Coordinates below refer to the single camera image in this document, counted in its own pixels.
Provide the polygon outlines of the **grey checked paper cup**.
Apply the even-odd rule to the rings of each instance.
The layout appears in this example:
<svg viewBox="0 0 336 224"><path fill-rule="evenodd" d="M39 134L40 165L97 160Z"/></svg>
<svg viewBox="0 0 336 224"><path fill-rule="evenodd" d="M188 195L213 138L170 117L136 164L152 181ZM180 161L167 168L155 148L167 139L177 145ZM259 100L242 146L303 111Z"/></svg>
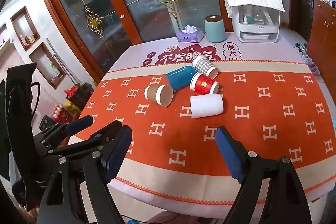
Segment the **grey checked paper cup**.
<svg viewBox="0 0 336 224"><path fill-rule="evenodd" d="M199 55L192 62L192 67L210 79L217 77L219 70L204 55Z"/></svg>

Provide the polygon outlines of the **red paper cup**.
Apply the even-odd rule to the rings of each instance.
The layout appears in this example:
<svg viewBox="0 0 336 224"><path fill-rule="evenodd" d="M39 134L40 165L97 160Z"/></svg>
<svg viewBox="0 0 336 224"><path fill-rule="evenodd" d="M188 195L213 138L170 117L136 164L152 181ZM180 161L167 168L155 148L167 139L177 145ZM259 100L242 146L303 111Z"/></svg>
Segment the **red paper cup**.
<svg viewBox="0 0 336 224"><path fill-rule="evenodd" d="M190 82L190 90L201 95L216 94L218 88L219 83L217 81L208 78L200 72L195 73Z"/></svg>

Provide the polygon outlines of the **white sterilizer appliance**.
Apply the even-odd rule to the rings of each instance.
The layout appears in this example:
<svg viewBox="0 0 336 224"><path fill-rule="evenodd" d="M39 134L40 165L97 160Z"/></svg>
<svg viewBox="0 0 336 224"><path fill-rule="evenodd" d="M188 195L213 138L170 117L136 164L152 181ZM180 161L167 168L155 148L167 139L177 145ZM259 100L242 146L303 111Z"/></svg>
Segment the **white sterilizer appliance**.
<svg viewBox="0 0 336 224"><path fill-rule="evenodd" d="M269 7L232 7L234 33L242 43L275 43L280 30L280 11Z"/></svg>

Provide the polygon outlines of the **brown paper cup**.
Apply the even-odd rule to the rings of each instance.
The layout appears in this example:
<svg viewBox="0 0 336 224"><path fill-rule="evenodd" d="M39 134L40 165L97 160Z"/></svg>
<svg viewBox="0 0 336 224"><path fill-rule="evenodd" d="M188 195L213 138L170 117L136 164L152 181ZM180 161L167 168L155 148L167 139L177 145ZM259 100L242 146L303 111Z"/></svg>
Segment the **brown paper cup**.
<svg viewBox="0 0 336 224"><path fill-rule="evenodd" d="M167 107L173 100L174 92L170 85L147 86L144 96L151 102L155 102L162 107Z"/></svg>

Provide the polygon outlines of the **brown wooden cabinet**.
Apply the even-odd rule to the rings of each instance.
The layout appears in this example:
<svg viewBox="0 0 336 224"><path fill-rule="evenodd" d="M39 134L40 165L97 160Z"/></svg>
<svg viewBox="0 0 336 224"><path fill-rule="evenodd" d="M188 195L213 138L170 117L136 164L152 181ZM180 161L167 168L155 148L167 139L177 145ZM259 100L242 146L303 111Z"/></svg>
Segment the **brown wooden cabinet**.
<svg viewBox="0 0 336 224"><path fill-rule="evenodd" d="M308 55L318 67L333 100L335 100L335 9L314 0L313 22L307 46Z"/></svg>

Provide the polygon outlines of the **dark basket red decoration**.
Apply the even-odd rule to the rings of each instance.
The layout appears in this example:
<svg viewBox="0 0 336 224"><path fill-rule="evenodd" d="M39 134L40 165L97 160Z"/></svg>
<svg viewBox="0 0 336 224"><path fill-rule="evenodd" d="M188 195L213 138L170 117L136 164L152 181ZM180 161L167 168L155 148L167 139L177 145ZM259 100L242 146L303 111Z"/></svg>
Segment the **dark basket red decoration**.
<svg viewBox="0 0 336 224"><path fill-rule="evenodd" d="M76 84L72 88L64 90L64 93L68 101L73 103L80 110L84 110L85 105L93 93L93 88L88 83L82 85Z"/></svg>

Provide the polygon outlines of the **white paper cup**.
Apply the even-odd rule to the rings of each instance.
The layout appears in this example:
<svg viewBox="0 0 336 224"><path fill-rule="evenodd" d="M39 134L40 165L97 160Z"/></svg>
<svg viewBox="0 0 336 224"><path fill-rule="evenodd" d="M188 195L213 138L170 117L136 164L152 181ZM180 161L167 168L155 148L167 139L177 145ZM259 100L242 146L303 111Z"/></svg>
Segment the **white paper cup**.
<svg viewBox="0 0 336 224"><path fill-rule="evenodd" d="M203 118L224 112L223 98L220 94L205 94L190 97L192 118Z"/></svg>

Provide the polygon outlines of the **teal canister brown lid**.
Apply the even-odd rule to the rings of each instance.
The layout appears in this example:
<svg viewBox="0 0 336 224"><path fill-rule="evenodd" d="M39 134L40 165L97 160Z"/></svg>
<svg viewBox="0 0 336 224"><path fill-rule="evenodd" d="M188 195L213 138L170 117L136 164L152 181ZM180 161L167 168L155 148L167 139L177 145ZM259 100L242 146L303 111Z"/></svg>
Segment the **teal canister brown lid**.
<svg viewBox="0 0 336 224"><path fill-rule="evenodd" d="M209 15L205 17L206 38L212 43L221 43L227 39L223 19L220 15Z"/></svg>

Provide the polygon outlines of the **red box with eggs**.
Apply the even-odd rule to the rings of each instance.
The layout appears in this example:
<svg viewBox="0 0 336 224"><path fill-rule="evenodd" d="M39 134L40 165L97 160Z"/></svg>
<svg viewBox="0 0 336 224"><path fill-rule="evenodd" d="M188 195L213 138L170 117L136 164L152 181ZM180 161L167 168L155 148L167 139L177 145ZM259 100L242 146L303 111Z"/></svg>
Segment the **red box with eggs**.
<svg viewBox="0 0 336 224"><path fill-rule="evenodd" d="M62 104L54 106L50 117L55 122L68 123L70 121L70 114Z"/></svg>

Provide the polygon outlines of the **blue plastic cup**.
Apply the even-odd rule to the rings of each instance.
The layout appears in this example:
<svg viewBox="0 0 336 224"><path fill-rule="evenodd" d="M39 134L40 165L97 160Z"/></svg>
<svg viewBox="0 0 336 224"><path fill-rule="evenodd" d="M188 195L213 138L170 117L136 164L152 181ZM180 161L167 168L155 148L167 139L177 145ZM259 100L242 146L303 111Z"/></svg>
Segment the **blue plastic cup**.
<svg viewBox="0 0 336 224"><path fill-rule="evenodd" d="M189 86L195 73L196 70L192 66L188 65L167 73L166 78L169 85L173 88L173 91L176 92L181 88Z"/></svg>

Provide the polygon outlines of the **purple tissue pack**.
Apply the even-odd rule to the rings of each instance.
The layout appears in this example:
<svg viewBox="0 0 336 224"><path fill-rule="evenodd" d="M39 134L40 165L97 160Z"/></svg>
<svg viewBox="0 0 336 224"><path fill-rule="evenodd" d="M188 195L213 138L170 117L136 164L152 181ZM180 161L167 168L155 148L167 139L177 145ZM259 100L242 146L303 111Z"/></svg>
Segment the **purple tissue pack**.
<svg viewBox="0 0 336 224"><path fill-rule="evenodd" d="M179 42L199 43L205 37L201 28L187 25L185 28L177 32L177 40Z"/></svg>

